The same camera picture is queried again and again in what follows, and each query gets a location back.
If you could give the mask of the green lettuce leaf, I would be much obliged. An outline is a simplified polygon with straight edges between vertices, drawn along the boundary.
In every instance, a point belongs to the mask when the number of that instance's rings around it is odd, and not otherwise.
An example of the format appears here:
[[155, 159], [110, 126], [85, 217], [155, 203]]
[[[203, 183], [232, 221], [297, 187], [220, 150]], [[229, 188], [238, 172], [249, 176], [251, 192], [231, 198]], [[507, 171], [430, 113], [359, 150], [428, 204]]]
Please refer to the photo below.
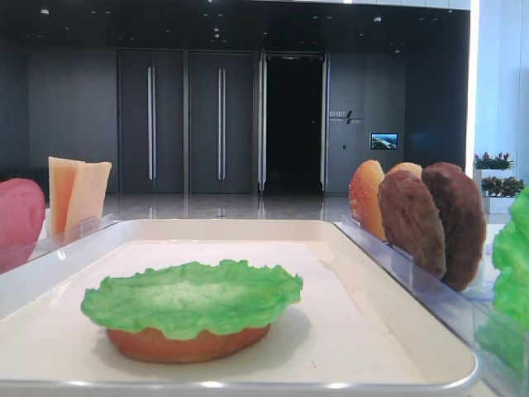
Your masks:
[[198, 261], [106, 277], [87, 289], [81, 310], [100, 327], [168, 339], [191, 340], [202, 331], [230, 335], [273, 323], [301, 299], [303, 278], [282, 266], [254, 267], [247, 260], [218, 265]]
[[[493, 308], [528, 331], [528, 189], [524, 189], [509, 209], [511, 220], [493, 240], [493, 267], [500, 271], [495, 281]], [[518, 376], [528, 365], [524, 336], [511, 331], [496, 316], [476, 333], [480, 346], [496, 354]]]

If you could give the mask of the front brown meat patty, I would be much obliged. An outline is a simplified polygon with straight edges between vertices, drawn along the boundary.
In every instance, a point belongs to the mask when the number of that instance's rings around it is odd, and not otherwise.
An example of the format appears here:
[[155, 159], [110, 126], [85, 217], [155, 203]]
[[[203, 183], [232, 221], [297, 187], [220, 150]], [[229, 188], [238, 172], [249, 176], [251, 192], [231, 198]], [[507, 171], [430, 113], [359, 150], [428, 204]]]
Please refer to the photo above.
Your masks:
[[446, 273], [445, 233], [429, 189], [408, 170], [389, 173], [379, 185], [386, 240], [438, 280]]

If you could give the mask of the brown meat patty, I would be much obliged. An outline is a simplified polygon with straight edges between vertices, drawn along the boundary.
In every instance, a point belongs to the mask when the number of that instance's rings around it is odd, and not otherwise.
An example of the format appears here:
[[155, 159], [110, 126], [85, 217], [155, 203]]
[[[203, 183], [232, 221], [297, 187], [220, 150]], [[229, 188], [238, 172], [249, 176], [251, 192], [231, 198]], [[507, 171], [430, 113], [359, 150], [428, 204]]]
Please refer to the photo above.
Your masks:
[[477, 184], [458, 166], [439, 162], [422, 171], [440, 211], [445, 233], [446, 273], [441, 281], [455, 291], [477, 275], [486, 237], [483, 199]]
[[438, 280], [446, 273], [445, 233], [429, 189], [408, 170], [389, 173], [379, 185], [386, 240]]

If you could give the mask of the pale yellow cheese slice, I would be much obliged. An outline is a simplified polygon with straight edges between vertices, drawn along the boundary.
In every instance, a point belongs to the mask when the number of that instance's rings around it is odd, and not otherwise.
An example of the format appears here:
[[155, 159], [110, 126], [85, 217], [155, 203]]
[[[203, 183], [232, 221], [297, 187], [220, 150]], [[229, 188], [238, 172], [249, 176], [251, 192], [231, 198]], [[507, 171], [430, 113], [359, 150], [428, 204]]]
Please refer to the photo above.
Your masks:
[[100, 218], [112, 169], [111, 162], [87, 163], [76, 166], [69, 199], [65, 229], [69, 230], [92, 218]]

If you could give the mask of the bread slice on tray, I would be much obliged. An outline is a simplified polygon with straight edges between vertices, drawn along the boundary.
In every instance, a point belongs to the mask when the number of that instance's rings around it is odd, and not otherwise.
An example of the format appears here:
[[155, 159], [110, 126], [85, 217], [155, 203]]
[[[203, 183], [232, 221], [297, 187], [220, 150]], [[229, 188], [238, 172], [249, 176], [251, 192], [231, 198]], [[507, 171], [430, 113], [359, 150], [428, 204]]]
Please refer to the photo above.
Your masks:
[[155, 328], [146, 328], [137, 333], [109, 328], [106, 333], [117, 350], [132, 360], [187, 364], [231, 356], [256, 344], [269, 330], [270, 325], [245, 328], [229, 335], [217, 335], [203, 330], [189, 340], [169, 339]]

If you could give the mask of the rear brown meat patty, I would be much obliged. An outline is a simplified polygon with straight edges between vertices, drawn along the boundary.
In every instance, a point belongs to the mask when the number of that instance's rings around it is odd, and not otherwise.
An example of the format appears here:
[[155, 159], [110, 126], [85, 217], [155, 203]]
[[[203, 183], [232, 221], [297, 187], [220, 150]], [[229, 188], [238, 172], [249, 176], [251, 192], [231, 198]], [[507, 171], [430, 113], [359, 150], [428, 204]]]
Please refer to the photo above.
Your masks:
[[446, 273], [441, 281], [455, 291], [477, 275], [486, 237], [483, 199], [477, 184], [458, 166], [439, 162], [422, 171], [440, 211], [445, 233]]

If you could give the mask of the orange cheese slice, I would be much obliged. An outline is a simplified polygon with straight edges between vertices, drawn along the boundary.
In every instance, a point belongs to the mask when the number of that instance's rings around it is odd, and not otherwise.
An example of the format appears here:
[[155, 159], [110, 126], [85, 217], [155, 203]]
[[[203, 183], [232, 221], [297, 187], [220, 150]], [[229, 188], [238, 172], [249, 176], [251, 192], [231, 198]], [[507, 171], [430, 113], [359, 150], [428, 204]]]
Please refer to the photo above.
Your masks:
[[50, 156], [50, 231], [52, 235], [64, 232], [69, 211], [69, 201], [75, 176], [84, 162]]

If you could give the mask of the outer red tomato slice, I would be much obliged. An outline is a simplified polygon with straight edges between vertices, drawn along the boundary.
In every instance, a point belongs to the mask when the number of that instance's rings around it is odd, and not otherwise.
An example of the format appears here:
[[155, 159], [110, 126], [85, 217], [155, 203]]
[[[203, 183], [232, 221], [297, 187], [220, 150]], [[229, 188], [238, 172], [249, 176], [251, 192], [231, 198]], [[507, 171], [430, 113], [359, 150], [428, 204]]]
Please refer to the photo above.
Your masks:
[[45, 198], [40, 186], [29, 179], [1, 183], [1, 249], [37, 241], [45, 219]]

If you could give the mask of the front bun slice right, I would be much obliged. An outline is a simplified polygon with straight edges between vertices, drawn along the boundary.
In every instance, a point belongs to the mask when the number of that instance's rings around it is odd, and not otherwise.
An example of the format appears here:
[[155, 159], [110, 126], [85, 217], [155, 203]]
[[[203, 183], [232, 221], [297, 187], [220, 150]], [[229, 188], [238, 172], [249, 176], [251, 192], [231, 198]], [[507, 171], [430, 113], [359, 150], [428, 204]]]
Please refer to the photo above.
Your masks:
[[379, 210], [379, 185], [385, 174], [377, 160], [363, 162], [350, 181], [350, 209], [354, 219], [373, 236], [385, 242], [386, 237]]

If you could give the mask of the bun slice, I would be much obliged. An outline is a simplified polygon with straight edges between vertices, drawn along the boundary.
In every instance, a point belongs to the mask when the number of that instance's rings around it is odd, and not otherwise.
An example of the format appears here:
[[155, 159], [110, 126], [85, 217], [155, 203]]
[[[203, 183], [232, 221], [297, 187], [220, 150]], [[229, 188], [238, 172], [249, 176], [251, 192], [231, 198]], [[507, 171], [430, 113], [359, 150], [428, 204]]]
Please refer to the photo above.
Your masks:
[[419, 179], [422, 177], [422, 167], [412, 162], [398, 163], [388, 171], [388, 174], [392, 174], [400, 170], [409, 171], [413, 173]]
[[354, 219], [373, 236], [385, 242], [386, 237], [379, 210], [379, 185], [385, 174], [377, 160], [363, 162], [350, 181], [350, 209]]

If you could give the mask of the open glass door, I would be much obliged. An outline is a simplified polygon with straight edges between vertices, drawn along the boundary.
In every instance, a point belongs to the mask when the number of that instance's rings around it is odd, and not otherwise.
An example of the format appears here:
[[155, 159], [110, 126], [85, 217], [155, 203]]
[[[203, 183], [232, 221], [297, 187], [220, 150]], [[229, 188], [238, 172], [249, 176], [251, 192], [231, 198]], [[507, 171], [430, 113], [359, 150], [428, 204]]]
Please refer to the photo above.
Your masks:
[[265, 195], [326, 192], [329, 57], [262, 51], [257, 164]]

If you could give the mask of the grey double door middle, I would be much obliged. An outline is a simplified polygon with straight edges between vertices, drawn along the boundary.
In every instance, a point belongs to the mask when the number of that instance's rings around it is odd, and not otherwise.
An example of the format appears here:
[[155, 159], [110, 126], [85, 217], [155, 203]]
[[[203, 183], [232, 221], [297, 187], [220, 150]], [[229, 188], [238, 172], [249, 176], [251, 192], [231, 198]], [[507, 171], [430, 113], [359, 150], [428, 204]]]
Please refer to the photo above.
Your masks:
[[252, 191], [253, 83], [251, 55], [190, 55], [193, 194]]

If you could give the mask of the grey double door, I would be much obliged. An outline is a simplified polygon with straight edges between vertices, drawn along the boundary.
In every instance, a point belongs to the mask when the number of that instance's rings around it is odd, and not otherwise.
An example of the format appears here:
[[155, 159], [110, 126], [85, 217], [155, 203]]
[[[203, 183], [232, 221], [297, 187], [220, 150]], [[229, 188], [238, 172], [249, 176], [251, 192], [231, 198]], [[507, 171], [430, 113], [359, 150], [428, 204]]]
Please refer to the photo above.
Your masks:
[[253, 83], [251, 55], [190, 55], [193, 194], [252, 191]]
[[120, 187], [130, 194], [183, 192], [183, 55], [119, 53]]

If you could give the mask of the rear bun slice right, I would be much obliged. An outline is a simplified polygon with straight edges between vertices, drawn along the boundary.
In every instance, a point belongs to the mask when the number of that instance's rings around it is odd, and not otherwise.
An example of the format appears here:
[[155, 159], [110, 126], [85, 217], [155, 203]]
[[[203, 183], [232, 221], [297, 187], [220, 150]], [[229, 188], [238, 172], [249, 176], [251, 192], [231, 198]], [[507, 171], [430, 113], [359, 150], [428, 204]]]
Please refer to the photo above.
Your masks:
[[422, 167], [412, 162], [398, 163], [388, 171], [388, 174], [392, 174], [400, 170], [409, 171], [413, 173], [419, 179], [422, 177]]

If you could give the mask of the grey double door left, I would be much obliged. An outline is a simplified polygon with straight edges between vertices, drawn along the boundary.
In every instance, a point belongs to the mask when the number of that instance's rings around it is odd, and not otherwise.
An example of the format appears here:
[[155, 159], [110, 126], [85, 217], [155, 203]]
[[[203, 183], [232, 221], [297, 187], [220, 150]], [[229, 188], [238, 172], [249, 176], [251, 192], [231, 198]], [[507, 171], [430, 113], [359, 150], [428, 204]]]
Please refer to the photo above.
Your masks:
[[119, 53], [120, 187], [130, 194], [183, 192], [183, 55]]

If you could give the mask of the white rectangular tray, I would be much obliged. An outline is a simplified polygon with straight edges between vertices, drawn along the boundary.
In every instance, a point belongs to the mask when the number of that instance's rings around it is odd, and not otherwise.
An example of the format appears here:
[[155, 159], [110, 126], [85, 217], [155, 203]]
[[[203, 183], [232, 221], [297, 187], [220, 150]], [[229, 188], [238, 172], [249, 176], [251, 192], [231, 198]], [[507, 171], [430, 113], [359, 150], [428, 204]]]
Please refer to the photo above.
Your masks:
[[[106, 276], [247, 259], [303, 278], [302, 299], [234, 356], [131, 361], [82, 315]], [[481, 365], [339, 227], [323, 221], [130, 220], [1, 278], [4, 396], [468, 396]]]

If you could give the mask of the left clear acrylic rack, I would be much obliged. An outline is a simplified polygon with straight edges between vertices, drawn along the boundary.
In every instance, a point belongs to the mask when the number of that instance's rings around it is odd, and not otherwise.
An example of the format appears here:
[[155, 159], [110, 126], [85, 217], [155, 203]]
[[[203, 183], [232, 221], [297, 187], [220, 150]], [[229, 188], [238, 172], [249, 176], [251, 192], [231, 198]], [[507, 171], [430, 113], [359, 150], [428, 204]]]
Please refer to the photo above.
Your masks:
[[91, 218], [52, 237], [40, 239], [26, 246], [1, 250], [1, 274], [3, 275], [10, 270], [25, 265], [28, 261], [35, 260], [70, 243], [79, 241], [116, 222], [117, 220], [112, 214], [103, 218]]

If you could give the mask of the clear acrylic rack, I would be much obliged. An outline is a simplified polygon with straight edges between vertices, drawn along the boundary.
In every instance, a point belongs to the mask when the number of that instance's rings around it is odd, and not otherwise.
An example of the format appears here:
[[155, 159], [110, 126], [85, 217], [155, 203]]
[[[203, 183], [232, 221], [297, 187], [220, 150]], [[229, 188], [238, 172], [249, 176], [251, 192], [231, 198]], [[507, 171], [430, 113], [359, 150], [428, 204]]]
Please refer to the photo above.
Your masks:
[[478, 353], [490, 391], [496, 396], [528, 395], [528, 332], [493, 308], [493, 291], [488, 285], [457, 293], [412, 263], [410, 255], [372, 236], [352, 218], [344, 216], [336, 225]]
[[103, 218], [91, 218], [52, 237], [40, 239], [26, 246], [1, 250], [1, 274], [3, 275], [10, 270], [25, 265], [28, 261], [35, 260], [70, 243], [79, 241], [116, 222], [117, 220], [112, 214]]

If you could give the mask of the flower planter box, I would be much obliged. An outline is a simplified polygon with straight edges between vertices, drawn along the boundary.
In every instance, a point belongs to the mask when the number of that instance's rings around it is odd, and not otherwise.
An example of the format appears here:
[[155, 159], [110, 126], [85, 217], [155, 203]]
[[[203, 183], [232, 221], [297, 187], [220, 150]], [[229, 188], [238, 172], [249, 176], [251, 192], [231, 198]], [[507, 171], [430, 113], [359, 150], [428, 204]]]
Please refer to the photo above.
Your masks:
[[484, 197], [487, 214], [507, 214], [525, 188], [524, 181], [516, 177], [510, 154], [502, 152], [474, 155], [474, 181]]

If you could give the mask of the right clear acrylic rack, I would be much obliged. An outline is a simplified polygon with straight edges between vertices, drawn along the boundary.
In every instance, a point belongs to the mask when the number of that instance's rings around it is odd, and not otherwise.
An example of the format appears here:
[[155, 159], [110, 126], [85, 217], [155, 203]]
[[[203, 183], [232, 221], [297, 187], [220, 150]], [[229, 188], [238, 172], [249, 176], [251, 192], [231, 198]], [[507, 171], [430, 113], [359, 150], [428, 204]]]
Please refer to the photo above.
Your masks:
[[344, 216], [336, 225], [478, 353], [490, 391], [496, 396], [528, 395], [528, 332], [493, 308], [493, 291], [488, 285], [457, 293], [412, 263], [410, 255], [372, 236], [352, 218]]

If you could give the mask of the wall logo sign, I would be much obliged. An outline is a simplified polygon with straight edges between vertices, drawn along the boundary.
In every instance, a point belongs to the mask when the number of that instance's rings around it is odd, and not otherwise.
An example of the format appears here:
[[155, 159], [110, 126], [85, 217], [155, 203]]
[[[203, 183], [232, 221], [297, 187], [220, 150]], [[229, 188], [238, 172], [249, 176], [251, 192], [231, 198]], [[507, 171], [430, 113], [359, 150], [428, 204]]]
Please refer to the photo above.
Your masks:
[[356, 125], [363, 122], [362, 117], [355, 117], [351, 110], [348, 111], [330, 111], [330, 122], [344, 122], [346, 125]]

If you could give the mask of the small wall screen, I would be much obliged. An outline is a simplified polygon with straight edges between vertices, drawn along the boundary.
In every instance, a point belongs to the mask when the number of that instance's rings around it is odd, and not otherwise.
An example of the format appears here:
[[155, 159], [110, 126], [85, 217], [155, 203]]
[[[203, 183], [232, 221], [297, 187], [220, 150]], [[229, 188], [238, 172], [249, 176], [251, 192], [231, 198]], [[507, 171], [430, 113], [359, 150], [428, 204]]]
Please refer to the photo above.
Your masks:
[[369, 147], [371, 150], [390, 150], [398, 149], [397, 133], [371, 133]]

